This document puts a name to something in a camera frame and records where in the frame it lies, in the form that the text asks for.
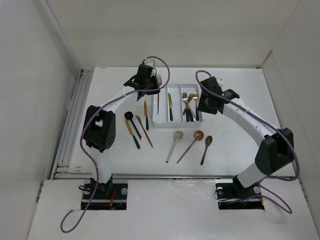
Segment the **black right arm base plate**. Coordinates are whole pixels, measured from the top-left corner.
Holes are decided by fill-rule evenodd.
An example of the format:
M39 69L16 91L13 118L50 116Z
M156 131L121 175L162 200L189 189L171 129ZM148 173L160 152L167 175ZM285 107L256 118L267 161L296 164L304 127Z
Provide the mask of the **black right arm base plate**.
M243 188L233 182L218 181L215 183L214 197L219 210L264 210L261 189L258 183Z

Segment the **dark wooden spoon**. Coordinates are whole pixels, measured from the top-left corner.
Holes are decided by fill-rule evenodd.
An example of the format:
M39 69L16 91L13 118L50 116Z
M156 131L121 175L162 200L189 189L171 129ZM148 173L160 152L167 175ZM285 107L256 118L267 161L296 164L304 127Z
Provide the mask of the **dark wooden spoon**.
M202 155L201 162L200 162L201 166L205 162L207 150L208 150L208 147L211 145L212 141L213 141L213 137L211 135L207 136L206 139L205 139L205 149L204 149L204 153Z

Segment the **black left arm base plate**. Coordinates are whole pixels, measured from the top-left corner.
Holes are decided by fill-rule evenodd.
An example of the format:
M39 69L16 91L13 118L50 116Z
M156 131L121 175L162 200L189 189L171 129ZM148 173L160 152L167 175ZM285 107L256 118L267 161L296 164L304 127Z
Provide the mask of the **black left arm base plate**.
M80 208L84 210L90 202L96 181L90 179L78 189L82 191ZM107 183L100 183L88 205L87 210L122 211L127 209L129 184L127 180L110 179Z

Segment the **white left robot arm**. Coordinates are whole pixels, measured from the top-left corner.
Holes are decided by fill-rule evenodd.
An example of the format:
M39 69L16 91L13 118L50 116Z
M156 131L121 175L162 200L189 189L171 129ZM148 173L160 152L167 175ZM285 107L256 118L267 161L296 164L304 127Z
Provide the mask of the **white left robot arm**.
M123 108L137 102L145 95L160 93L161 77L157 74L153 61L141 63L137 73L126 81L121 90L101 106L90 105L85 113L80 147L92 160L94 172L90 179L90 194L107 198L111 195L112 186L108 183L112 173L107 160L94 159L86 148L104 153L116 139L116 114Z

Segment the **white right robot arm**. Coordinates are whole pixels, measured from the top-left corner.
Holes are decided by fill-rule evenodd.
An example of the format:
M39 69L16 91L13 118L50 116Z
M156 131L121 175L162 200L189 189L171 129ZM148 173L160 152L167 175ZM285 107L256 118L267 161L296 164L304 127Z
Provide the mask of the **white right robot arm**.
M198 110L228 117L247 132L258 146L254 162L231 182L217 183L220 200L245 199L253 196L259 181L292 163L295 159L294 136L288 128L279 129L256 115L232 89L222 90L211 76L199 82L201 96Z

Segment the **rose gold fork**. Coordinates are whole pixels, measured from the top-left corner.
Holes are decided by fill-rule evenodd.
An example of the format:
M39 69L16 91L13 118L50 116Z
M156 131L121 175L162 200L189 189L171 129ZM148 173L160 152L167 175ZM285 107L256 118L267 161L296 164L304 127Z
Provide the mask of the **rose gold fork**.
M156 74L156 81L157 85L160 88L162 85L162 77L160 74ZM157 94L157 114L159 114L160 111L160 93Z

